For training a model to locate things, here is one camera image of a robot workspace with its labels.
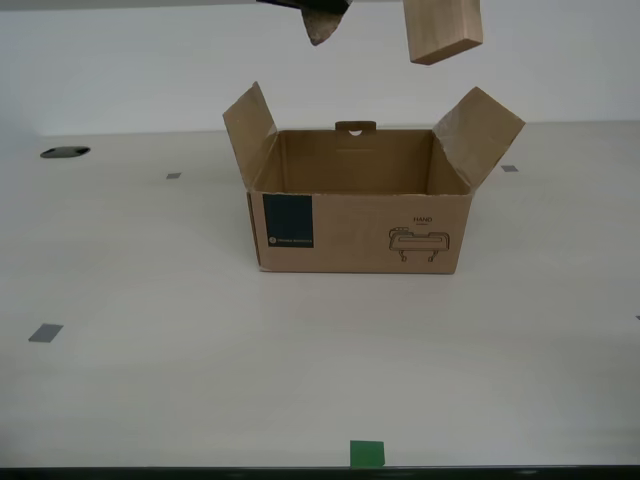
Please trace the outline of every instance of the open cardboard box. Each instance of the open cardboard box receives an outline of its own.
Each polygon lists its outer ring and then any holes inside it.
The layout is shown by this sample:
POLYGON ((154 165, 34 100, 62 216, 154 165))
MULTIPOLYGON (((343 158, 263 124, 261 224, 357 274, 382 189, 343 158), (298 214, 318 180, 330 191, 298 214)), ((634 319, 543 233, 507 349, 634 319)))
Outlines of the open cardboard box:
POLYGON ((455 272, 473 194, 524 127, 474 88, 433 130, 278 131, 257 83, 224 121, 274 272, 455 272))

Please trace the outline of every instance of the white wall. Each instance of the white wall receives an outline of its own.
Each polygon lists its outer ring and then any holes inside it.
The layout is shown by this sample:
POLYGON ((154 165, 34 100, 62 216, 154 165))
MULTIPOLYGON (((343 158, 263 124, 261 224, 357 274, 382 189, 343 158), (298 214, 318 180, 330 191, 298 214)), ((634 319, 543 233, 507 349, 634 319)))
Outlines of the white wall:
POLYGON ((266 5, 0 13, 0 115, 40 134, 222 128, 260 81, 279 126, 433 123, 478 85, 529 122, 640 119, 640 1, 483 0, 483 46, 408 60, 402 5, 314 48, 266 5))

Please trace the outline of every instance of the wooden block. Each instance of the wooden block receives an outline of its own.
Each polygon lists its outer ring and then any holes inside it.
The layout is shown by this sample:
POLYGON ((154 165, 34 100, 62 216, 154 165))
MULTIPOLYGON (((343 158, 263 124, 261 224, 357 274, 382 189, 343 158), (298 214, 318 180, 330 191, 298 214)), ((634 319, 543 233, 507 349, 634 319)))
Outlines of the wooden block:
POLYGON ((480 0, 403 0, 412 63, 433 65, 482 45, 480 0))

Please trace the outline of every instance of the green tape marker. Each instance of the green tape marker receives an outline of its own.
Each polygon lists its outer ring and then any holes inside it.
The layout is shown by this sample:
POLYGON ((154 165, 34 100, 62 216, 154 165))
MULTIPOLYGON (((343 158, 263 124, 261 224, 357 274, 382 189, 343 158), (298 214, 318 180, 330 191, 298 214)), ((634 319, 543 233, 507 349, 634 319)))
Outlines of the green tape marker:
POLYGON ((351 468, 384 467, 384 442, 351 440, 351 468))

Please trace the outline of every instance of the cardboard box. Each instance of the cardboard box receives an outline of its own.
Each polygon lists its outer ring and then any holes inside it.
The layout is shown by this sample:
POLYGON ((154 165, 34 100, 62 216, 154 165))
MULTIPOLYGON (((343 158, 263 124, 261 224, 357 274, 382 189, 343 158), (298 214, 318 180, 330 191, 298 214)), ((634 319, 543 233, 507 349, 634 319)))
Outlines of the cardboard box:
POLYGON ((278 272, 453 273, 473 193, 524 126, 474 88, 433 130, 278 131, 257 83, 224 121, 278 272))

